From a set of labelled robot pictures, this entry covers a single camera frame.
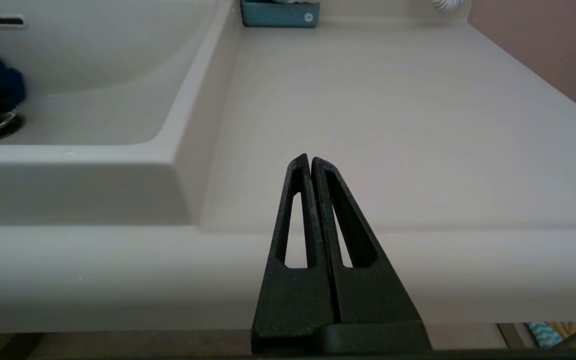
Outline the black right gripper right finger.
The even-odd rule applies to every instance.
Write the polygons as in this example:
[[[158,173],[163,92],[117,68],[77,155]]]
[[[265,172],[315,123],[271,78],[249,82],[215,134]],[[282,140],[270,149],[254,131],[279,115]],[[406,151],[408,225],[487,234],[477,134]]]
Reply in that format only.
[[[342,324],[421,322],[402,281],[336,166],[311,162],[334,319]]]

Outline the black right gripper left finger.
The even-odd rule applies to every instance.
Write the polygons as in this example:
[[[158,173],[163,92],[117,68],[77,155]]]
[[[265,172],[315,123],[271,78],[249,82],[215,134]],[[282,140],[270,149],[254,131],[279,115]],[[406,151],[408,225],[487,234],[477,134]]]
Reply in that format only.
[[[301,196],[306,267],[290,268],[286,255],[295,195]],[[270,249],[252,325],[254,351],[315,351],[314,335],[333,324],[329,259],[306,153],[286,167]]]

